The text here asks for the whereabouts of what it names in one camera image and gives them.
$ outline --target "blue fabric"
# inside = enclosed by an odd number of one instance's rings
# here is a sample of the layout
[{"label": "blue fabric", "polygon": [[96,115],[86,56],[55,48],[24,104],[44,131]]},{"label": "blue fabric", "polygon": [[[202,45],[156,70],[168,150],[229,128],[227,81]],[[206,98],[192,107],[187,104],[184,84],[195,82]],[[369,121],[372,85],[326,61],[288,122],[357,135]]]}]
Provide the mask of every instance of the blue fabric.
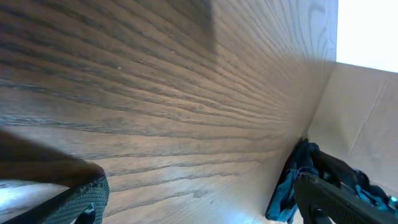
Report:
[{"label": "blue fabric", "polygon": [[293,222],[294,214],[297,211],[297,204],[294,200],[294,181],[301,172],[318,175],[310,157],[310,152],[313,150],[319,150],[319,147],[314,143],[309,143],[306,139],[290,155],[283,171],[285,179],[277,186],[266,213],[269,220]]},{"label": "blue fabric", "polygon": [[[268,206],[266,213],[267,219],[279,222],[293,222],[293,217],[298,209],[294,199],[295,180],[299,177],[301,172],[309,172],[319,176],[319,173],[315,168],[311,158],[311,152],[313,151],[319,151],[319,147],[315,143],[308,142],[308,139],[303,140],[298,146],[296,146],[286,162],[281,178],[279,179],[278,185]],[[375,195],[382,195],[377,193],[378,189],[375,189],[377,186],[371,187],[373,187],[373,189],[369,188],[369,190],[373,191]],[[389,208],[383,202],[382,198],[362,189],[358,184],[355,185],[355,189],[353,190],[356,190],[356,195],[358,198],[364,200],[374,207],[377,207],[380,211],[388,211]]]}]

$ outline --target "wooden panel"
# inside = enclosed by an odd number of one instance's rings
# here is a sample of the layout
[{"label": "wooden panel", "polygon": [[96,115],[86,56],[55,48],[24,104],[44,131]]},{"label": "wooden panel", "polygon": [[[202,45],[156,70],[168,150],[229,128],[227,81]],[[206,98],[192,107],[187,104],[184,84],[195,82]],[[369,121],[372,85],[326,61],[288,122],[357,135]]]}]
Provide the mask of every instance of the wooden panel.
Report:
[{"label": "wooden panel", "polygon": [[73,187],[94,162],[111,187],[104,223],[156,223],[256,175],[263,210],[336,54],[334,0],[2,0],[0,11],[1,177]]}]

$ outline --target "white wall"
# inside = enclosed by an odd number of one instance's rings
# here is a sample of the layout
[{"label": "white wall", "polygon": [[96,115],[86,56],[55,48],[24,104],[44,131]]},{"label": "white wall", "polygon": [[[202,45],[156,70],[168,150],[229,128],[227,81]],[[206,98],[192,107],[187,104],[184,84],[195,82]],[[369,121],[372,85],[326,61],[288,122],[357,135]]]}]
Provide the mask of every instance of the white wall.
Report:
[{"label": "white wall", "polygon": [[337,62],[398,72],[398,0],[340,0]]},{"label": "white wall", "polygon": [[308,130],[320,149],[398,195],[398,75],[337,63]]}]

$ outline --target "black plastic item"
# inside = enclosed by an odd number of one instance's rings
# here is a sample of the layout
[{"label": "black plastic item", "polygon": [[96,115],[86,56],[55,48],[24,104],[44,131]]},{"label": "black plastic item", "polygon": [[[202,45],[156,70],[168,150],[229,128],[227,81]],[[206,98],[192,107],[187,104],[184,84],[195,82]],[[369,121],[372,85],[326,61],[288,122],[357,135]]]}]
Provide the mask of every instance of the black plastic item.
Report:
[{"label": "black plastic item", "polygon": [[100,224],[108,203],[109,186],[105,175],[98,175],[88,184],[68,189],[39,206],[5,222]]},{"label": "black plastic item", "polygon": [[390,213],[380,212],[355,195],[306,172],[295,181],[294,190],[304,224],[329,224],[328,217],[337,224],[398,223]]}]

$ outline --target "wood laminate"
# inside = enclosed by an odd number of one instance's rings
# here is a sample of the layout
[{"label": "wood laminate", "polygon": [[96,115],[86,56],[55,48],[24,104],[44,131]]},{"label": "wood laminate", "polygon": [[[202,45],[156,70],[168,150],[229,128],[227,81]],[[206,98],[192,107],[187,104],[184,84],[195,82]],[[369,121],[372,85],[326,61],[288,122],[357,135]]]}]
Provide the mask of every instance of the wood laminate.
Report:
[{"label": "wood laminate", "polygon": [[101,166],[103,223],[263,222],[336,23],[337,0],[1,0],[0,217]]}]

